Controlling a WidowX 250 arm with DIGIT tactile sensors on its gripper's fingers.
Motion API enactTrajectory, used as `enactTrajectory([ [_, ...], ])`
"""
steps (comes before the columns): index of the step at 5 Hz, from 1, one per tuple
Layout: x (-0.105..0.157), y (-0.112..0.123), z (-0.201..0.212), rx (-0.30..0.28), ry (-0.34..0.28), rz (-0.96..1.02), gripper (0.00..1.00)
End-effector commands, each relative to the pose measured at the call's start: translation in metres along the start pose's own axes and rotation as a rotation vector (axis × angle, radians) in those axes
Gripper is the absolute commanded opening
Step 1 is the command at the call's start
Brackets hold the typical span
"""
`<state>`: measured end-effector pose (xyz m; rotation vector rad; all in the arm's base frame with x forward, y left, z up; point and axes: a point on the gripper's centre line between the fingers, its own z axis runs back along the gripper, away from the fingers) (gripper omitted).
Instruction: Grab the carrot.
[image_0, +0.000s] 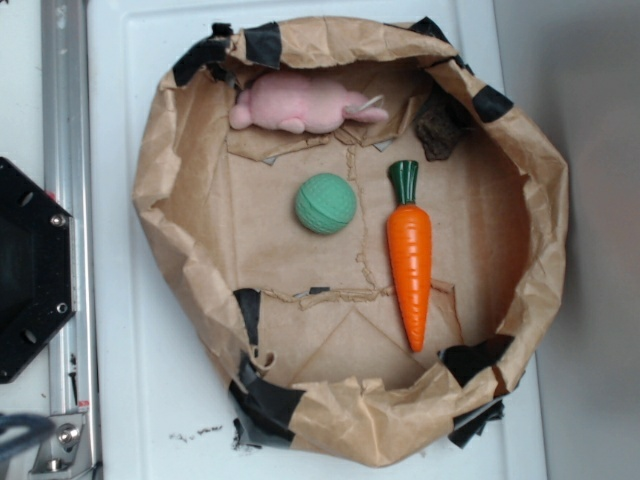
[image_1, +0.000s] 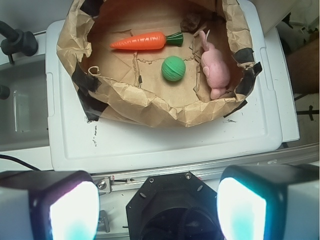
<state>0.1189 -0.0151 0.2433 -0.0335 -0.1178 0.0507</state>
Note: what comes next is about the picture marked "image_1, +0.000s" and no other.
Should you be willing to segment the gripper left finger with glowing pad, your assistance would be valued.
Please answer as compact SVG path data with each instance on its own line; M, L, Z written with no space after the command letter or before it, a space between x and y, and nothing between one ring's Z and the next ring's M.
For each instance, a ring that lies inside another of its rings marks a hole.
M0 174L2 240L93 240L99 211L99 191L86 171Z

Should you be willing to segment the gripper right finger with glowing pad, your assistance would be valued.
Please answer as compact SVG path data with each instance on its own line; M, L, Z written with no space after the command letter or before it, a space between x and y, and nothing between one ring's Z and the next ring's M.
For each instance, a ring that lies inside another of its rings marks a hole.
M318 240L320 168L228 166L218 185L217 215L227 240Z

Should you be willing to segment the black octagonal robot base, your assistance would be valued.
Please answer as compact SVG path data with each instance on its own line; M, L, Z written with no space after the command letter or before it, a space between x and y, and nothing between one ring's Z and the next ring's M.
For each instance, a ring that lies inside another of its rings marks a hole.
M217 192L191 172L150 176L126 205L131 240L223 240Z

